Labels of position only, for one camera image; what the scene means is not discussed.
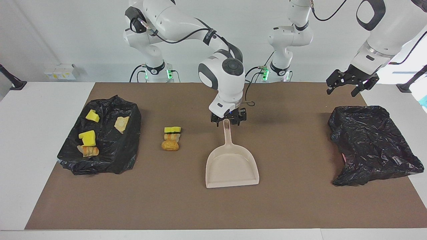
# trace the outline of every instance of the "dustpan handle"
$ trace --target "dustpan handle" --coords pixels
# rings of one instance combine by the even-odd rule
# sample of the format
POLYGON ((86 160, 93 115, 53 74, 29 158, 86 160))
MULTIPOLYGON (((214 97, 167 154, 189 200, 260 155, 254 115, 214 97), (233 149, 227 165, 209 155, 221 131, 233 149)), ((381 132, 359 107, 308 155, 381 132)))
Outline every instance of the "dustpan handle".
POLYGON ((233 144, 233 142, 231 141, 231 125, 230 125, 230 120, 224 119, 222 121, 222 123, 224 125, 225 144, 226 145, 231 145, 231 144, 233 144))

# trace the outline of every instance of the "sponge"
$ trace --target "sponge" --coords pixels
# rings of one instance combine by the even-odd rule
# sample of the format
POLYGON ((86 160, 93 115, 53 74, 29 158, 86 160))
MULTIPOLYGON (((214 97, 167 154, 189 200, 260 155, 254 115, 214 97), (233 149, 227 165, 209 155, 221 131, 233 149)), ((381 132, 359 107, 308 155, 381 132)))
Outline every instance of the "sponge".
POLYGON ((88 132, 82 132, 79 134, 79 138, 83 140, 83 146, 95 146, 95 131, 90 130, 88 132))
POLYGON ((95 110, 91 109, 86 115, 86 119, 94 122, 99 122, 99 115, 95 112, 95 110))
POLYGON ((181 127, 165 127, 164 133, 181 133, 181 127))

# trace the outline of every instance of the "black stand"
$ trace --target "black stand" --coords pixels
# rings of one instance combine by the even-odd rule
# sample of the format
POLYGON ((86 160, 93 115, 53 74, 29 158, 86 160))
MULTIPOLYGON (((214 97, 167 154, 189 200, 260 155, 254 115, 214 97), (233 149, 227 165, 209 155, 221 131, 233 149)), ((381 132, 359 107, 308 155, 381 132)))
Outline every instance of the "black stand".
POLYGON ((424 75, 427 72, 427 65, 425 65, 419 72, 417 72, 407 83, 405 84, 396 84, 397 88, 402 93, 412 93, 411 90, 409 90, 409 86, 412 83, 415 83, 415 81, 420 78, 422 75, 424 75))
POLYGON ((21 81, 19 78, 12 75, 8 70, 6 70, 3 65, 0 64, 0 72, 3 73, 3 75, 9 79, 9 81, 12 83, 12 87, 10 90, 21 90, 24 88, 26 81, 21 81))

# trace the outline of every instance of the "brown mat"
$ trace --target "brown mat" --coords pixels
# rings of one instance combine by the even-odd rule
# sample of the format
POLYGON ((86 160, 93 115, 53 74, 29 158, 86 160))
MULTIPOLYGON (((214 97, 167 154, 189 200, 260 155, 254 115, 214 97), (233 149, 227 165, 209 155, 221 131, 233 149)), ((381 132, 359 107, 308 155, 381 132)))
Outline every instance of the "brown mat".
POLYGON ((328 96, 324 83, 254 85, 248 97, 257 105, 232 135, 254 155, 260 183, 206 189, 206 160, 224 143, 209 121, 215 91, 198 83, 97 83, 88 101, 118 94, 141 110, 134 169, 73 176, 57 164, 26 229, 427 227, 427 210, 407 177, 331 184, 343 160, 327 120, 336 106, 365 105, 351 90, 328 96), (161 149, 165 126, 182 126, 179 151, 161 149))

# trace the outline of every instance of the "white table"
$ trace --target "white table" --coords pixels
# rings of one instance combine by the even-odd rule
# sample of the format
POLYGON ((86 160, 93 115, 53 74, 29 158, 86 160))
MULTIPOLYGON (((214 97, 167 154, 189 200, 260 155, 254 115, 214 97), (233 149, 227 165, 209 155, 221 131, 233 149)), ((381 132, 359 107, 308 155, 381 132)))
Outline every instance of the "white table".
MULTIPOLYGON (((24 231, 58 150, 93 85, 29 82, 0 102, 0 239, 427 239, 427 228, 24 231)), ((418 102, 394 85, 377 85, 362 95, 368 105, 389 111, 414 154, 427 166, 427 114, 418 102)), ((427 174, 409 178, 427 205, 427 174)))

